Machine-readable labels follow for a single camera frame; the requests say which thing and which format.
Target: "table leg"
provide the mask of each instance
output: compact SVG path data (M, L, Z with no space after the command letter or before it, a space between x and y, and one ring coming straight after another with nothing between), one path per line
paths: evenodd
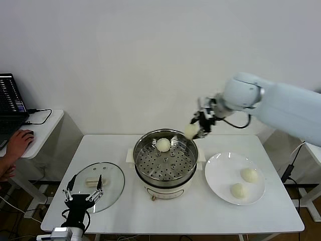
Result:
M313 200L317 197L321 196L321 184L319 184L316 188L314 188L311 192L307 193L304 188L299 188L299 192L301 195L300 206L306 207L313 218L314 222L321 222L321 216L317 211L315 205L313 204ZM298 207L298 199L292 200L295 207Z
M243 238L243 235L242 235L242 234L239 234L239 240L240 240L240 241L244 241L244 238Z
M15 190L15 186L11 186L11 188L7 192L7 195L4 196L5 201L8 201L8 199L10 198L10 196L8 196L8 195L11 195L14 192L14 190ZM3 200L1 201L0 208L4 207L4 205L6 203L5 201L3 201Z
M31 184L31 182L24 178L19 171L16 171L16 175L12 178L12 180L34 198L28 209L36 209L39 204L51 203L53 197L48 197L47 199L47 197L44 195L48 185L41 185L41 187L37 189L33 184ZM26 212L24 218L31 218L34 212L34 210Z
M96 234L95 241L100 241L100 233Z
M267 234L258 234L254 238L251 238L250 241L268 241L275 236L278 236L280 233L267 233Z

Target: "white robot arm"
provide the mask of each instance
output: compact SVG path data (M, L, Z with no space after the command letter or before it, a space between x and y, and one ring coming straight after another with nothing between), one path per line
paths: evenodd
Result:
M199 121L195 138L210 132L210 125L235 111L255 116L270 127L321 146L321 94L283 83L273 83L249 73L227 81L223 93L199 101L191 123Z

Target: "black cable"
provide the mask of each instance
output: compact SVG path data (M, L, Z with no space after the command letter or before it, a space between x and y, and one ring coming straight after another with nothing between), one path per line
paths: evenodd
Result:
M28 207L29 207L29 205L30 205L30 203L32 202L32 199L29 201L29 203L27 204L27 206L26 206L26 208L25 208L25 210L24 210L24 212L28 212L28 211L32 211L32 209L27 209ZM47 202L48 202L48 196L46 196L46 202L45 202L45 204L44 205L46 205L47 204ZM17 224L17 228L16 228L16 233L19 233L19 227L20 227L20 224L21 224L21 221L22 221L22 217L24 216L24 213L22 213L22 215L20 216L20 219L19 219L19 222L18 222L18 224Z
M230 126L232 126L232 127L235 127L235 128L237 128L237 129L244 129L244 128L246 128L246 127L248 127L249 125L250 125L250 123L251 123L251 115L250 114L248 114L248 121L247 121L247 124L245 125L245 126L242 126L242 127L238 127L238 126L236 126L236 125L234 125L234 124L232 124L232 123L230 123L230 122L228 122L227 120L225 120L224 118L219 118L219 119L217 119L218 121L224 121L225 123L227 123L227 124L229 124Z
M289 179L289 177L291 176L292 170L294 169L294 165L293 165L293 164L294 164L294 162L296 161L297 155L299 155L299 152L300 152L300 150L301 150L301 148L302 148L302 146L303 146L304 143L305 143L305 142L302 142L302 143L301 143L299 149L298 149L297 152L296 152L296 155L295 155L295 158L293 159L292 164L289 164L289 165L287 166L287 168L285 169L285 171L284 171L284 173L283 173L283 175L282 175L282 177L281 177L282 183L285 183L285 182L287 181L287 179Z
M88 216L88 224L87 224L84 232L87 231L87 229L89 228L89 225L90 225L90 215L89 215L89 212L88 212L87 210L86 210L86 214L87 214L87 216Z
M11 195L9 195L9 194L7 194L7 193L4 193L4 192L0 192L0 193L2 193L2 194L4 194L4 195L8 196L9 198L11 198L11 199L15 202L16 207L18 207L18 202L17 202L17 200L15 200ZM4 211L4 212L11 213L11 211L7 211L7 210L4 210L4 209L0 209L0 211ZM17 221L18 221L18 217L19 217L19 213L20 213L20 212L12 212L12 213L16 213L17 216L16 216L16 220L15 220L14 226L12 227L12 229L11 229L11 231L10 231L9 238L11 237L11 235L12 235L13 233L17 236L17 233L14 232L14 228L15 228L16 223L17 223Z
M67 219L65 213L68 212L69 210L70 210L70 209L68 208L68 209L62 211L62 213L61 213L61 215L62 215L65 219Z
M8 232L8 233L10 233L11 231L8 230L8 229L1 229L0 232Z
M297 155L299 155L299 152L300 152L300 150L301 150L302 146L304 146L304 145L301 145L301 146L299 147L299 150L297 150L296 155L295 155L295 158L293 159L293 162L292 162L292 164L291 164L291 165L293 165L293 164L294 164L294 162L296 161Z
M186 238L188 238L190 241L193 241L190 237L188 237L187 235L182 235L182 236L180 236L180 241L182 241L182 238L183 237L186 237Z
M31 184L36 184L37 182L39 182L40 180L42 180L42 179L44 179L44 178L45 178L45 175L46 175L46 168L43 168L43 171L44 171L44 173L43 173L42 177L41 177L40 179L38 179L38 180L34 181L34 182L31 182Z
M22 125L23 126L28 126L28 125L42 125L43 123L45 123L47 120L48 120L48 118L49 118L49 116L51 115L51 113L52 113L52 109L29 109L28 110L28 112L29 113L35 113L35 112L40 112L40 111L50 111L50 113L49 113L49 115L46 117L46 119L42 122L42 123L32 123L32 122L25 122L25 123L23 123Z
M301 198L300 198L299 186L298 186L297 182L294 179L292 179L291 177L289 177L289 180L293 181L295 183L295 185L296 185L297 194L298 194L298 197L297 197L298 198L298 210L297 210L297 212L300 215L300 208L301 208L300 200L301 200Z

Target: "person's hand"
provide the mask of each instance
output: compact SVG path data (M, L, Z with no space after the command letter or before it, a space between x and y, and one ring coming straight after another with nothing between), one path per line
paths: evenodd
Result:
M16 169L15 164L10 166L9 169L0 177L0 182L7 182L9 178L14 177L15 176L15 174L14 174L15 169Z
M34 140L33 135L27 134L29 132L31 130L18 130L10 138L5 156L11 159L12 163L24 154L28 144Z

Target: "laptop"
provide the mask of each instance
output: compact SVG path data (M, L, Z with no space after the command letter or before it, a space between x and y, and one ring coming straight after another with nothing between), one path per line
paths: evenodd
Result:
M0 150L29 114L12 74L0 74Z

